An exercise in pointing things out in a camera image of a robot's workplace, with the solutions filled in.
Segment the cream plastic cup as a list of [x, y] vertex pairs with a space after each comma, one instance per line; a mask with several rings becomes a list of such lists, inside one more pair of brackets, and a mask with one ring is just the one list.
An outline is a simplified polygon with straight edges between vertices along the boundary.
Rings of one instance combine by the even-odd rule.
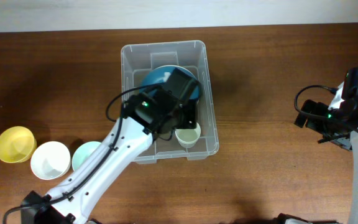
[[193, 147], [201, 136], [201, 127], [199, 123], [194, 129], [176, 129], [175, 136], [180, 146], [188, 149]]

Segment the blue plastic bowl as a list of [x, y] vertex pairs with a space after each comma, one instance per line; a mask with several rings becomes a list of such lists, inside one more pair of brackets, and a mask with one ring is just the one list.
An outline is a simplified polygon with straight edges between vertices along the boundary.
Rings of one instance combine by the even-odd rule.
[[186, 75], [196, 79], [196, 77], [184, 67], [178, 65], [163, 65], [153, 70], [138, 70], [134, 72], [134, 86], [138, 87], [166, 82], [175, 69], [179, 69]]

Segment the mint green small bowl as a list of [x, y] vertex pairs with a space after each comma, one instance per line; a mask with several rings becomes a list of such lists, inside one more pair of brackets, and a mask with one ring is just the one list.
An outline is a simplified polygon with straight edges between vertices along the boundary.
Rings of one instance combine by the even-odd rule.
[[71, 167], [73, 171], [76, 171], [80, 166], [89, 158], [89, 156], [98, 148], [101, 144], [99, 141], [90, 141], [82, 144], [74, 153], [71, 159]]

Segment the white small bowl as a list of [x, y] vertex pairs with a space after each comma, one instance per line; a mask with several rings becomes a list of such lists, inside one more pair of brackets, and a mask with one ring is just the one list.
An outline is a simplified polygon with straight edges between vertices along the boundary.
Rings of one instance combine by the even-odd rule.
[[61, 142], [49, 141], [40, 145], [33, 153], [30, 168], [42, 180], [57, 179], [66, 174], [71, 166], [71, 155]]

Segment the yellow small bowl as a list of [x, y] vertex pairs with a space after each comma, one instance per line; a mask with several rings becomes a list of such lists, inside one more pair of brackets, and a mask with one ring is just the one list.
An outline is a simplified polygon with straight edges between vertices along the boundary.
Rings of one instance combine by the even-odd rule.
[[29, 160], [37, 148], [32, 131], [14, 126], [0, 134], [0, 160], [5, 163], [21, 163]]

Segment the cream plastic bowl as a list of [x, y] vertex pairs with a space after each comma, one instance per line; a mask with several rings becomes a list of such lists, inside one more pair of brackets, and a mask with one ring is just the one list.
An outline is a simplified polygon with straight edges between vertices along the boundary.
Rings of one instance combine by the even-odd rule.
[[200, 71], [197, 68], [197, 80], [198, 80], [198, 96], [196, 98], [196, 105], [200, 102], [200, 98], [203, 96], [203, 90], [202, 90], [202, 84], [201, 84], [201, 75], [200, 75]]

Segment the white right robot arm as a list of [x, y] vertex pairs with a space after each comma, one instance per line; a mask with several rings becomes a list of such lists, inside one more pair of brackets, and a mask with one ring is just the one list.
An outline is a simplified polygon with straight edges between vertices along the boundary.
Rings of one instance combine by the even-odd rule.
[[352, 205], [348, 223], [358, 223], [358, 67], [349, 69], [337, 87], [325, 86], [334, 95], [329, 105], [306, 100], [302, 106], [294, 99], [298, 127], [320, 133], [319, 143], [331, 142], [353, 153]]

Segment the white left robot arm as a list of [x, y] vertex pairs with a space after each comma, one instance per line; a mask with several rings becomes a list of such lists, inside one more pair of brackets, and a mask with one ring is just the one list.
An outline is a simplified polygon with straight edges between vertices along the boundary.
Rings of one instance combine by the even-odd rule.
[[195, 127], [188, 108], [201, 87], [176, 68], [162, 83], [129, 90], [114, 127], [83, 165], [44, 196], [31, 191], [16, 207], [21, 223], [86, 223], [110, 185], [161, 134]]

